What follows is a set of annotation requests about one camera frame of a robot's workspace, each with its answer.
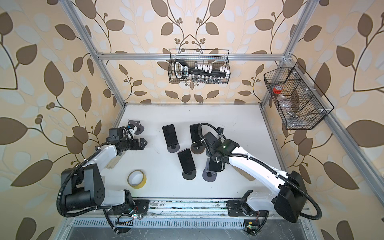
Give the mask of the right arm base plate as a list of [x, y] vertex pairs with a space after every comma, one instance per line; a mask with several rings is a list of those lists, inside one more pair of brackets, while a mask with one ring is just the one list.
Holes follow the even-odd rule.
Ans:
[[229, 200], [226, 203], [228, 210], [228, 216], [230, 217], [265, 217], [268, 215], [268, 211], [254, 211], [246, 203], [242, 203], [239, 200]]

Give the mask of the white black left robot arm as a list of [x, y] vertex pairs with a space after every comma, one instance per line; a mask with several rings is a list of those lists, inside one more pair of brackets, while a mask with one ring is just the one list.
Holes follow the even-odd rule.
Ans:
[[135, 214], [138, 207], [128, 190], [106, 189], [101, 171], [115, 157], [126, 151], [141, 151], [147, 145], [143, 138], [136, 139], [144, 127], [133, 124], [109, 130], [106, 141], [96, 151], [74, 168], [61, 174], [61, 187], [56, 207], [65, 218], [74, 218], [95, 210], [114, 208], [121, 214]]

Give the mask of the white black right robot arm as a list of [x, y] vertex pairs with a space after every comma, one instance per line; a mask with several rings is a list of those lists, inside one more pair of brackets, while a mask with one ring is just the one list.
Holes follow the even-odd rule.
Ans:
[[199, 124], [197, 133], [211, 162], [238, 168], [269, 190], [264, 194], [247, 191], [238, 206], [238, 211], [243, 215], [253, 216], [259, 211], [275, 211], [291, 223], [297, 222], [299, 217], [309, 220], [322, 218], [320, 206], [308, 194], [304, 179], [299, 173], [287, 173], [257, 159], [211, 124]]

